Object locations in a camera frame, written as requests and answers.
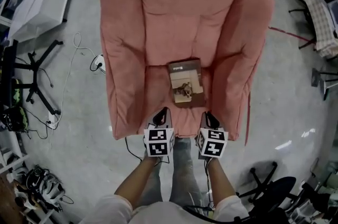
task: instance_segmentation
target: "gray floor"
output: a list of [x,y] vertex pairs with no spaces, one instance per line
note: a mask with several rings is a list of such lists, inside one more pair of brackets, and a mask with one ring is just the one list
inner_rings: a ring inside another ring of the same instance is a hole
[[[287,11],[299,7],[296,0],[276,0],[271,26],[311,38],[301,13],[290,15]],[[48,32],[36,41],[22,44],[20,57],[36,47],[41,54],[53,39],[64,41],[64,46],[54,52],[53,58],[43,67],[54,84],[49,87],[41,73],[44,91],[56,105],[61,104],[61,94],[74,52],[73,35],[81,32],[82,44],[101,53],[99,0],[72,0],[68,22]],[[310,86],[311,68],[325,66],[311,47],[298,50],[303,41],[269,30],[266,46],[251,91],[251,124],[249,143],[244,146],[246,120],[236,142],[229,142],[221,159],[222,166],[232,184],[238,189],[247,182],[248,170],[253,165],[265,166],[273,160],[279,163],[275,178],[295,176],[297,186],[309,176],[311,164],[321,150],[321,143],[331,133],[334,108],[333,92],[326,102],[318,88]],[[63,116],[60,125],[48,139],[41,140],[32,133],[29,140],[23,136],[24,146],[31,155],[30,163],[52,170],[64,183],[67,195],[74,205],[63,205],[70,219],[83,218],[97,200],[115,191],[122,180],[138,164],[124,144],[116,141],[110,131],[105,76],[99,71],[90,72],[93,59],[88,50],[78,51],[64,94]],[[31,74],[20,73],[23,80]],[[28,110],[48,120],[48,111],[37,96]],[[45,128],[30,116],[30,128],[40,135]],[[130,149],[143,155],[141,137],[129,139]],[[197,160],[196,147],[192,150],[194,170],[200,188],[206,190],[203,162]],[[163,164],[161,170],[162,194],[168,199],[171,189],[172,164]]]

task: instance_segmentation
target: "brown book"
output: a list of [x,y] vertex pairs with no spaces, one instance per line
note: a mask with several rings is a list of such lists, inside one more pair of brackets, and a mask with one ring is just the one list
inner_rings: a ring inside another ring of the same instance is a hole
[[169,64],[173,98],[180,108],[204,107],[200,60],[180,61]]

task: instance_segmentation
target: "jeans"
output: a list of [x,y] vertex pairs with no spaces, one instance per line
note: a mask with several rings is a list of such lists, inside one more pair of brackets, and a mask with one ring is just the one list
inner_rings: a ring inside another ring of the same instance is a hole
[[[175,139],[173,148],[173,187],[169,201],[176,203],[179,206],[202,206],[202,194],[193,173],[190,150],[190,138]],[[138,207],[148,206],[155,202],[163,201],[161,195],[161,182],[159,180],[161,164],[162,163],[154,167],[141,195]]]

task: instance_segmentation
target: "armchair cushion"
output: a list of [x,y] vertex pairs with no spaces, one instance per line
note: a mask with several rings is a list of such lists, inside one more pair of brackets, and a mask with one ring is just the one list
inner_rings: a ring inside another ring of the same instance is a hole
[[[235,140],[274,0],[100,0],[108,106],[116,139],[143,134],[171,111],[175,133],[194,136],[210,110]],[[206,105],[173,103],[167,64],[199,58]]]

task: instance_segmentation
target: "forearm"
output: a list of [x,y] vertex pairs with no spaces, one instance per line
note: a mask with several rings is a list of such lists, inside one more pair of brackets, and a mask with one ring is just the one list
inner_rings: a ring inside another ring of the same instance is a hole
[[154,168],[156,160],[156,157],[146,156],[133,170],[133,172],[122,182],[115,191],[115,194],[127,199],[133,208],[135,208]]
[[217,158],[212,158],[210,160],[208,164],[208,172],[211,182],[212,198],[215,207],[223,199],[236,195]]

